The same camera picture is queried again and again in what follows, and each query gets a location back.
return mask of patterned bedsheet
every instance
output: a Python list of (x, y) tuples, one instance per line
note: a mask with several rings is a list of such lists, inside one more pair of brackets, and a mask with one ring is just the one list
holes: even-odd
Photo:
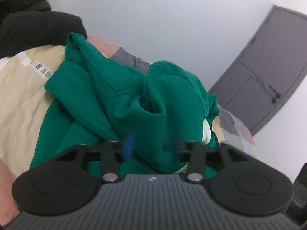
[(219, 143), (226, 143), (259, 159), (250, 131), (229, 111), (219, 106), (220, 115), (212, 123), (212, 130)]

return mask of green fabric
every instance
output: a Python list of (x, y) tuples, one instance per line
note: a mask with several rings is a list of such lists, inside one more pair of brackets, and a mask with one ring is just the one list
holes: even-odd
[[(120, 140), (136, 133), (133, 157), (122, 163), (121, 176), (173, 173), (186, 163), (174, 158), (171, 136), (201, 141), (203, 120), (211, 124), (219, 114), (215, 96), (193, 74), (159, 61), (144, 76), (104, 57), (76, 33), (68, 35), (65, 60), (45, 88), (55, 99), (30, 167), (75, 144), (93, 146), (99, 139)], [(213, 136), (208, 146), (216, 146)], [(91, 169), (99, 176), (97, 164)]]

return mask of logo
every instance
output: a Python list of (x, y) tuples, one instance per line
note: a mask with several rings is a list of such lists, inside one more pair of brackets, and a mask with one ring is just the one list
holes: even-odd
[(150, 180), (151, 182), (154, 182), (154, 181), (156, 181), (156, 180), (157, 180), (157, 178), (156, 178), (156, 177), (154, 177), (154, 176), (152, 176), (152, 177), (149, 177), (149, 178), (148, 178), (148, 180)]

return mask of wall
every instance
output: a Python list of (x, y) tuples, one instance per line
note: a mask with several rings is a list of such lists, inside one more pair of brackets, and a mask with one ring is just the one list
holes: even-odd
[(50, 0), (89, 34), (147, 61), (165, 59), (209, 89), (256, 32), (271, 0)]
[[(278, 6), (307, 14), (307, 0), (273, 0)], [(292, 181), (307, 163), (307, 77), (262, 128), (254, 140), (261, 160), (285, 173)]]

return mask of green hoodie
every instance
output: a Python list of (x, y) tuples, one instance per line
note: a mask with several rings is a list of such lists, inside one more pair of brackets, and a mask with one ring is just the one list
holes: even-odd
[[(173, 134), (201, 141), (203, 120), (219, 114), (215, 96), (199, 79), (167, 61), (150, 65), (147, 76), (104, 57), (82, 35), (70, 33), (65, 60), (45, 85), (55, 99), (42, 123), (34, 167), (75, 144), (93, 146), (130, 133), (141, 139), (133, 156), (122, 163), (127, 173), (173, 173), (186, 163), (173, 156)], [(208, 146), (215, 147), (214, 137)], [(91, 173), (98, 176), (94, 163)]]

